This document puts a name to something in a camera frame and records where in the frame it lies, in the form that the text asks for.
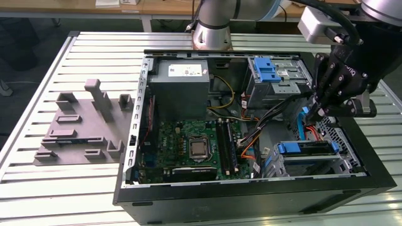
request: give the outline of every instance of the table leg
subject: table leg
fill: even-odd
[[[140,16],[140,20],[143,22],[144,32],[152,32],[151,19],[152,19],[151,15],[142,15]]]

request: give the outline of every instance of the green circuit board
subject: green circuit board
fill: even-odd
[[[230,126],[234,140],[242,138],[238,121],[234,121]],[[190,155],[192,139],[204,139],[208,143],[208,157],[202,161],[195,161]],[[179,167],[214,167],[218,169],[216,180],[250,178],[247,161],[239,162],[239,172],[230,175],[222,172],[218,146],[215,121],[162,122],[159,125],[158,152],[143,156],[144,164],[152,162],[151,165],[147,165],[146,183],[163,183],[160,169]]]

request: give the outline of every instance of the metal slotted table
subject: metal slotted table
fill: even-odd
[[[232,35],[234,50],[329,52],[302,36]],[[33,155],[54,119],[59,92],[91,98],[84,81],[99,79],[111,98],[136,95],[144,49],[191,49],[191,36],[182,33],[72,32],[43,79],[25,112],[0,152],[0,222],[17,225],[134,225],[112,205],[118,164],[32,165]],[[371,99],[374,119],[358,124],[393,175],[398,187],[363,197],[323,215],[249,218],[200,222],[196,225],[366,225],[402,224],[402,104],[381,82]]]

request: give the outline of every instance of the background desk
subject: background desk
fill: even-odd
[[[119,8],[95,8],[95,0],[0,0],[0,17],[140,19],[144,32],[151,32],[152,19],[191,19],[192,0],[142,0],[138,5],[122,4]],[[354,3],[354,0],[327,0]],[[298,22],[305,8],[291,5],[287,21]],[[285,20],[282,13],[271,21]]]

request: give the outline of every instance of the cpu socket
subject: cpu socket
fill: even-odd
[[[195,160],[202,160],[208,157],[210,143],[208,138],[195,138],[190,139],[190,158]]]

